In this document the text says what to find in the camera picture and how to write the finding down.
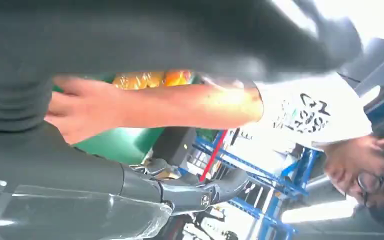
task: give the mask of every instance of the blue metal shelving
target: blue metal shelving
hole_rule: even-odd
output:
[[[220,134],[216,136],[215,142],[218,141],[219,137]],[[202,139],[201,137],[197,137],[195,139],[195,144],[193,145],[193,147],[207,155],[211,155],[213,153],[215,144],[208,142]],[[299,195],[308,195],[308,193],[305,191],[305,187],[307,181],[310,178],[311,170],[318,155],[318,152],[306,149],[304,151],[304,154],[302,155],[303,157],[298,162],[295,162],[290,166],[286,167],[282,171],[280,176],[276,176],[258,166],[255,166],[241,159],[240,157],[224,149],[220,149],[218,152],[221,155],[227,156],[231,159],[231,161],[226,161],[221,156],[216,156],[215,159],[220,161],[224,166],[228,168],[237,168],[240,164],[242,164],[253,169],[258,174],[248,172],[250,178],[252,178],[259,184],[275,189],[275,191],[282,193],[285,198],[294,198]],[[297,172],[297,174],[295,175],[296,178],[293,182],[287,181],[285,177],[293,171]],[[276,208],[279,204],[279,201],[280,200],[277,196],[273,196],[265,213],[263,213],[261,209],[254,208],[254,206],[250,205],[249,203],[245,202],[240,198],[234,198],[228,203],[242,210],[243,212],[251,215],[255,219],[263,219],[262,226],[258,235],[259,240],[264,240],[266,238],[270,228],[275,228],[286,232],[286,238],[290,239],[291,236],[297,231],[290,225],[282,223],[275,216]]]

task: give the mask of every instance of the fluorescent light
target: fluorescent light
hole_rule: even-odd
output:
[[[286,224],[313,222],[352,217],[356,201],[352,198],[316,204],[309,207],[287,210],[282,215],[282,222]]]
[[[379,85],[376,85],[375,87],[373,87],[372,89],[370,89],[368,92],[366,92],[365,94],[363,94],[360,99],[363,103],[364,106],[366,106],[367,104],[371,103],[373,100],[375,100],[378,96],[379,96],[379,93],[381,92],[381,86]]]

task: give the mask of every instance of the orange package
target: orange package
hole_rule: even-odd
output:
[[[155,72],[129,72],[119,73],[112,84],[120,89],[144,89],[159,86],[178,86],[188,84],[191,78],[190,71],[155,71]]]

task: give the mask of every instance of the eyeglasses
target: eyeglasses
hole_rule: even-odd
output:
[[[362,171],[357,177],[358,185],[363,191],[364,205],[367,206],[369,194],[377,193],[384,184],[384,176],[378,176],[368,171]]]

